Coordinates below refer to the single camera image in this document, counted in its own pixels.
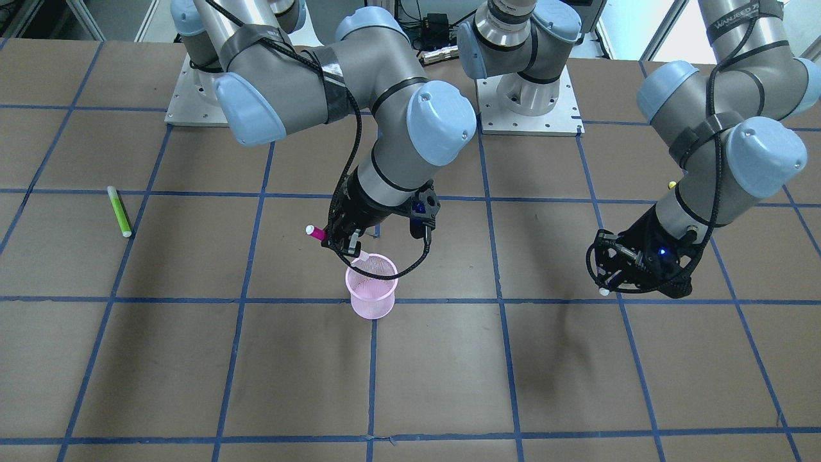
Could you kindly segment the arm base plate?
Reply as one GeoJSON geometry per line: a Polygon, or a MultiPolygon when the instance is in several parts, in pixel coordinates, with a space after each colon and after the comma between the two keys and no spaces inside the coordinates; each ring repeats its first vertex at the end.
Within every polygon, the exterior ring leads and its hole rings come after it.
{"type": "Polygon", "coordinates": [[[516,73],[476,81],[482,132],[575,137],[586,132],[567,67],[546,85],[516,73]]]}
{"type": "Polygon", "coordinates": [[[223,75],[194,69],[190,66],[189,56],[185,56],[168,103],[165,123],[196,128],[227,128],[228,121],[214,92],[215,81],[223,75]]]}

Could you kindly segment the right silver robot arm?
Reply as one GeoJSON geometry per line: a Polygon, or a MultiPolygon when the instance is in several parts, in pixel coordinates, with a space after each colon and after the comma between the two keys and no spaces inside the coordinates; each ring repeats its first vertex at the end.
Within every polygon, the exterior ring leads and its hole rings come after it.
{"type": "Polygon", "coordinates": [[[387,10],[359,8],[331,44],[299,51],[289,35],[305,9],[303,1],[173,1],[170,13],[205,99],[238,143],[269,144],[362,110],[375,118],[371,152],[335,188],[325,248],[358,255],[366,229],[392,214],[429,246],[439,213],[433,176],[474,137],[474,108],[428,78],[387,10]]]}

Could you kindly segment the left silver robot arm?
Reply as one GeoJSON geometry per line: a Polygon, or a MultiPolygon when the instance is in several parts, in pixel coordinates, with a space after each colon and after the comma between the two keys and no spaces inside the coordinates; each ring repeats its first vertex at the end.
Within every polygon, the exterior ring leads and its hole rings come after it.
{"type": "MultiPolygon", "coordinates": [[[[639,88],[637,105],[685,175],[625,231],[600,229],[586,252],[603,295],[683,298],[716,229],[773,196],[808,152],[784,118],[819,99],[819,66],[794,56],[780,1],[701,1],[716,65],[704,75],[668,62],[639,88]]],[[[513,113],[552,108],[580,17],[560,1],[485,1],[461,23],[457,46],[474,80],[501,76],[496,96],[513,113]]]]}

